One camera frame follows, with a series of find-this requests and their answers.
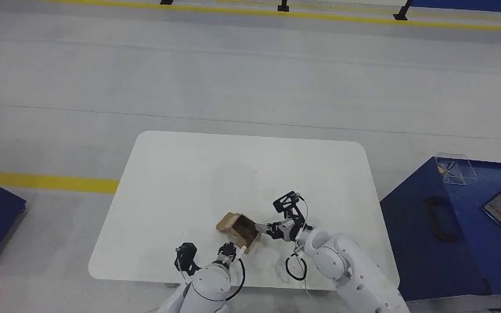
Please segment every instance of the gray floor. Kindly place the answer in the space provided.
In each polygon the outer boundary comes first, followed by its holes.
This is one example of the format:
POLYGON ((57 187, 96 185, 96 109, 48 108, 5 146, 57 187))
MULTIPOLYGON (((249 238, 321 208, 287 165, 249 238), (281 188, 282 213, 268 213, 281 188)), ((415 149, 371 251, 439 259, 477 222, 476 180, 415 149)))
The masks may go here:
MULTIPOLYGON (((500 75, 498 32, 3 0, 0 171, 119 179, 145 130, 336 139, 366 148, 384 197, 439 152, 501 160, 500 75)), ((1 312, 142 313, 171 293, 88 274, 112 196, 13 191, 30 207, 0 254, 1 312)), ((347 311, 312 296, 245 289, 232 309, 347 311)))

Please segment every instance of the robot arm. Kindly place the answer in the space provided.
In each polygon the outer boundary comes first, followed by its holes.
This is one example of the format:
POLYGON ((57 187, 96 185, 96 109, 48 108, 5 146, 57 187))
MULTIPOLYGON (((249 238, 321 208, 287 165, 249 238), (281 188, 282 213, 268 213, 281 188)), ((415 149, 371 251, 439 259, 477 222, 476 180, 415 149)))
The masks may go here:
POLYGON ((336 291, 354 313, 409 313, 397 287, 355 241, 342 233, 332 236, 325 230, 306 225, 296 206, 298 199, 303 200, 299 194, 289 192, 277 200, 281 207, 277 207, 277 201, 274 202, 276 210, 279 213, 283 211, 286 219, 256 225, 256 229, 273 239, 297 240, 294 252, 304 251, 313 260, 318 270, 332 280, 336 291))
POLYGON ((180 272, 186 272, 189 277, 157 309, 157 313, 229 312, 225 302, 241 288, 228 297, 231 288, 229 266, 238 259, 243 269, 243 263, 239 259, 243 250, 237 253, 233 243, 225 243, 219 248, 216 260, 204 268, 198 267, 193 261, 196 247, 192 243, 183 243, 176 252, 175 267, 180 272))
POLYGON ((342 233, 331 236, 320 228, 305 229, 298 243, 332 280, 351 311, 409 313, 397 287, 350 237, 342 233))

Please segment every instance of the small brown box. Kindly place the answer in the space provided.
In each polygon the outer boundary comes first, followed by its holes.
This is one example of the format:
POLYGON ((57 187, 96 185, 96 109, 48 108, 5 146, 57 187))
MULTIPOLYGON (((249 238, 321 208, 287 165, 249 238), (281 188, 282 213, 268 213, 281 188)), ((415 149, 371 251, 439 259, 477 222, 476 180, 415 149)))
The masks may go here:
POLYGON ((256 223, 247 216, 229 212, 216 225, 216 229, 233 239, 237 247, 245 246, 245 253, 248 254, 261 235, 254 227, 255 225, 256 223))

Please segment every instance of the blue panel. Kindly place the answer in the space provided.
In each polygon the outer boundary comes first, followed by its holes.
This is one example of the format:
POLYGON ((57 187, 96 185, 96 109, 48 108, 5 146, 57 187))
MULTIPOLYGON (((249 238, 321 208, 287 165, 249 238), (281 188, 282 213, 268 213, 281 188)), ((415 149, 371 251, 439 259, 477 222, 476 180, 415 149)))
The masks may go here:
POLYGON ((501 12, 501 0, 414 0, 412 6, 501 12))
POLYGON ((391 247, 406 300, 451 297, 485 292, 485 285, 470 253, 434 158, 381 201, 391 247), (443 200, 433 207, 440 229, 456 237, 438 240, 424 201, 443 200))
POLYGON ((0 240, 9 231, 25 204, 26 200, 0 188, 0 240))
POLYGON ((493 293, 501 293, 501 227, 480 207, 501 192, 501 164, 471 161, 477 181, 446 185, 470 251, 493 293))

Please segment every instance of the yellow floor stripe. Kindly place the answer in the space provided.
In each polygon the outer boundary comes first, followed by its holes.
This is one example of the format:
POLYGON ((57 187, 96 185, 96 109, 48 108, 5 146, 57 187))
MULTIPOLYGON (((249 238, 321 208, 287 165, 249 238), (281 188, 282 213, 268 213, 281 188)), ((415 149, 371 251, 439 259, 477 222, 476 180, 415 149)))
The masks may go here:
MULTIPOLYGON (((263 1, 247 1, 247 0, 217 0, 218 3, 228 3, 228 4, 240 4, 240 5, 268 5, 277 6, 277 2, 263 2, 263 1)), ((361 12, 361 13, 376 13, 376 14, 388 14, 389 16, 397 13, 398 10, 385 10, 385 9, 364 9, 364 8, 348 8, 345 6, 335 6, 335 5, 301 5, 301 4, 289 4, 291 8, 299 9, 326 9, 334 11, 346 11, 346 12, 361 12)), ((480 16, 480 15, 459 15, 459 14, 440 14, 440 13, 414 13, 412 8, 407 12, 407 16, 418 16, 418 17, 439 17, 448 19, 460 19, 460 20, 489 20, 489 21, 499 21, 501 22, 501 16, 480 16)))
POLYGON ((115 193, 118 180, 0 172, 0 186, 115 193))
POLYGON ((423 21, 399 21, 393 20, 393 17, 387 19, 370 18, 359 16, 336 16, 321 13, 304 13, 304 12, 277 12, 265 11, 260 9, 240 9, 240 8, 219 8, 219 7, 201 7, 191 5, 157 5, 151 3, 138 2, 115 2, 115 1, 100 1, 100 0, 50 0, 51 2, 74 3, 80 5, 105 5, 105 6, 121 6, 141 9, 167 9, 175 11, 190 11, 190 12, 205 12, 205 13, 221 13, 221 14, 243 14, 243 15, 258 15, 258 16, 280 16, 294 17, 303 19, 316 20, 339 20, 345 22, 358 23, 375 23, 375 24, 390 24, 399 26, 417 26, 417 27, 440 27, 440 28, 456 28, 464 30, 476 31, 501 31, 501 26, 498 25, 476 25, 476 24, 461 24, 461 23, 442 23, 442 22, 423 22, 423 21))

